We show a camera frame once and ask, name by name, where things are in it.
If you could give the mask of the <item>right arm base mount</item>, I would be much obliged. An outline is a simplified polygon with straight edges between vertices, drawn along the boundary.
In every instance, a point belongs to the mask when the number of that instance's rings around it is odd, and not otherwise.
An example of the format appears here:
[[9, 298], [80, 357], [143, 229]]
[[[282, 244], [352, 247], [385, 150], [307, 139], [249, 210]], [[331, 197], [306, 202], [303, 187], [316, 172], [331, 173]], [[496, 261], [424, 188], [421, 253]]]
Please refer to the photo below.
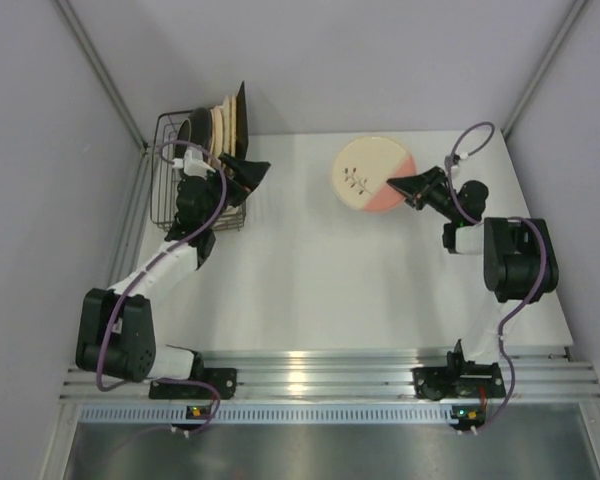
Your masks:
[[420, 367], [412, 371], [418, 399], [478, 399], [482, 393], [488, 399], [504, 398], [506, 390], [499, 366], [469, 366], [459, 372], [449, 367]]

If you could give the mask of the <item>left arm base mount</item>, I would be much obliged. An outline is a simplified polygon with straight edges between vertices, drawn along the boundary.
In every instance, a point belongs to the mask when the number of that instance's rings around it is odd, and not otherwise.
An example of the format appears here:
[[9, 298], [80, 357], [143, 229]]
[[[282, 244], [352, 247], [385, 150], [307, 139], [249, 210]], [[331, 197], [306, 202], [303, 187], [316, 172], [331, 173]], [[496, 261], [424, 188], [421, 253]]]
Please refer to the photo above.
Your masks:
[[228, 400], [234, 397], [238, 370], [206, 368], [197, 380], [153, 381], [149, 388], [152, 400]]

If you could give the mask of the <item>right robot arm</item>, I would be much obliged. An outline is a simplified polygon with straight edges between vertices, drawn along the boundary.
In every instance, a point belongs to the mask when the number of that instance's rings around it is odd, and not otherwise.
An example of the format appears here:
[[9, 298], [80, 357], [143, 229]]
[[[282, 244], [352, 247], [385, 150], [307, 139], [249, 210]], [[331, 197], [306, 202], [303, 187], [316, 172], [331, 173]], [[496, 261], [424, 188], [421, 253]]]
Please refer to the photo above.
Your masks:
[[477, 365], [491, 365], [504, 357], [500, 347], [509, 322], [557, 287], [559, 268], [547, 224], [537, 218], [484, 217], [488, 187], [469, 180], [455, 190], [450, 175], [440, 167], [390, 178], [387, 184], [413, 209], [428, 206], [447, 220], [442, 245], [448, 253], [482, 259], [486, 305], [449, 353], [462, 362], [446, 372], [449, 389], [470, 396], [483, 384]]

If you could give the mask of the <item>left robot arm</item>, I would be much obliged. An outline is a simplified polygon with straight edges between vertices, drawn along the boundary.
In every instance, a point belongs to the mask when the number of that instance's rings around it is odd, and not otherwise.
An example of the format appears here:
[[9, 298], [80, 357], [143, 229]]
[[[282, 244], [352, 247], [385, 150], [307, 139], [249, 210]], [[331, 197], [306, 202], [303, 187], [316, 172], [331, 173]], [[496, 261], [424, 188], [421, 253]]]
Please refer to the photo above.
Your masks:
[[271, 165], [223, 154], [214, 168], [190, 155], [176, 159], [191, 167], [176, 186], [176, 212], [156, 252], [125, 279], [106, 288], [93, 288], [84, 297], [75, 363], [96, 375], [96, 384], [108, 390], [103, 378], [118, 384], [145, 380], [171, 382], [185, 397], [205, 388], [200, 353], [182, 347], [161, 346], [156, 339], [153, 309], [182, 280], [197, 272], [215, 246], [214, 226], [229, 208], [241, 206], [264, 180]]

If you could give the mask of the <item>cream and pink floral plate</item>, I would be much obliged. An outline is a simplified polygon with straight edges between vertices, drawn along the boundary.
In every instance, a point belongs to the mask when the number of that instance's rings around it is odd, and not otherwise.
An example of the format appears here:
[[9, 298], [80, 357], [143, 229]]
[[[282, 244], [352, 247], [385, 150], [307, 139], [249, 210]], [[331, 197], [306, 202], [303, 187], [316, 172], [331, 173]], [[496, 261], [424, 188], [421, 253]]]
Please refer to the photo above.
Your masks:
[[331, 186], [349, 208], [384, 213], [404, 201], [404, 196], [387, 181], [416, 173], [414, 156], [401, 143], [382, 136], [363, 136], [349, 142], [336, 155]]

